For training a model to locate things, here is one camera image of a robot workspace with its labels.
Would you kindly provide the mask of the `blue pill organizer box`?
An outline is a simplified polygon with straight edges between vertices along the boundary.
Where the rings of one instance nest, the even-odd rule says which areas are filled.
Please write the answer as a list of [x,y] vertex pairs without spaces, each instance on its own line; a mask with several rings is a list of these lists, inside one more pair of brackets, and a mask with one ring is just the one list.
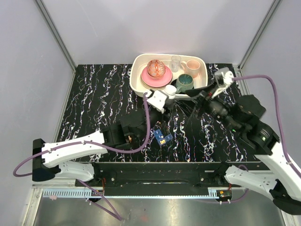
[[154,136],[160,146],[165,145],[167,142],[171,141],[173,139],[173,136],[171,134],[168,134],[164,136],[161,132],[161,130],[154,131]]

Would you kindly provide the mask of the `white pill bottle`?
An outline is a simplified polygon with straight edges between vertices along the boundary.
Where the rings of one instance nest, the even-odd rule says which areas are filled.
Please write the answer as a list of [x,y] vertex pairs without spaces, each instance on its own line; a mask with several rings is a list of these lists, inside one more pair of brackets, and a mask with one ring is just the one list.
[[177,88],[173,85],[166,85],[164,92],[168,95],[169,99],[174,99],[177,92]]

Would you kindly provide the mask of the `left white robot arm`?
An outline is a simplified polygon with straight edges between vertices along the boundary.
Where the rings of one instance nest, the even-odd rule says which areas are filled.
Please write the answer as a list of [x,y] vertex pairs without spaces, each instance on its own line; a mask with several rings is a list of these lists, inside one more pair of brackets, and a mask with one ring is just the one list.
[[128,154],[141,151],[148,143],[151,128],[162,116],[168,115],[174,101],[151,97],[143,104],[144,109],[126,114],[116,123],[83,137],[57,143],[35,139],[32,144],[32,180],[43,182],[59,177],[99,185],[102,175],[96,167],[74,159],[110,151]]

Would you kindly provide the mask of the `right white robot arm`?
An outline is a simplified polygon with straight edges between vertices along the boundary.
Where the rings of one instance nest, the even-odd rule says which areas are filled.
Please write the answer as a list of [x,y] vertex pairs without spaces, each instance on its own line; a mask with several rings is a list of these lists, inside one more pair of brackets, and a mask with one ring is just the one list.
[[176,100],[191,101],[200,114],[209,114],[235,134],[235,141],[263,162],[274,174],[264,178],[234,165],[214,174],[218,186],[227,183],[260,193],[282,211],[291,215],[301,213],[301,169],[290,159],[283,138],[261,121],[266,109],[254,95],[241,96],[233,106],[218,98],[216,86],[191,89],[176,94]]

